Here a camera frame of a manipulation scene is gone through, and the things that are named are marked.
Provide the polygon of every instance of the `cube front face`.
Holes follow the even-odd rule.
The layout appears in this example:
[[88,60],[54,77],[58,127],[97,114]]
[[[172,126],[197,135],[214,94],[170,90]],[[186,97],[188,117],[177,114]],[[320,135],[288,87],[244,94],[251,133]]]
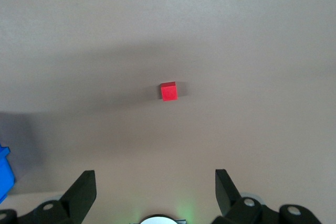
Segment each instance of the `cube front face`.
[[161,93],[164,102],[177,100],[176,82],[161,84]]

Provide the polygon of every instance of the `blue plastic bin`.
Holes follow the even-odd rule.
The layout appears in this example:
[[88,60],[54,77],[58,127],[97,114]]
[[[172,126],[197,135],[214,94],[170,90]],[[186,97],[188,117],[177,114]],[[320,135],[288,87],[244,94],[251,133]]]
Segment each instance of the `blue plastic bin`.
[[0,203],[7,197],[7,193],[14,186],[14,174],[6,159],[10,153],[8,147],[0,145]]

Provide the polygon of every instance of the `gray surface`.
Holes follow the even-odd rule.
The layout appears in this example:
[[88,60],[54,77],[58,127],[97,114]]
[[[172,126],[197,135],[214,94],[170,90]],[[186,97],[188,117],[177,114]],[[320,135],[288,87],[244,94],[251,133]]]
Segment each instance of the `gray surface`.
[[[0,0],[13,194],[66,190],[95,169],[87,223],[210,223],[225,168],[271,208],[333,223],[335,2]],[[183,96],[163,103],[168,81]]]

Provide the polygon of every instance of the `red block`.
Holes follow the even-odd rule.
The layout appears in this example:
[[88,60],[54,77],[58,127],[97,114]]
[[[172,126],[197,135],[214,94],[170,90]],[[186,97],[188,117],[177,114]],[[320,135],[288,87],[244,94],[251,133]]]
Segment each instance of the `red block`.
[[161,84],[161,93],[164,102],[177,100],[176,82],[173,81]]

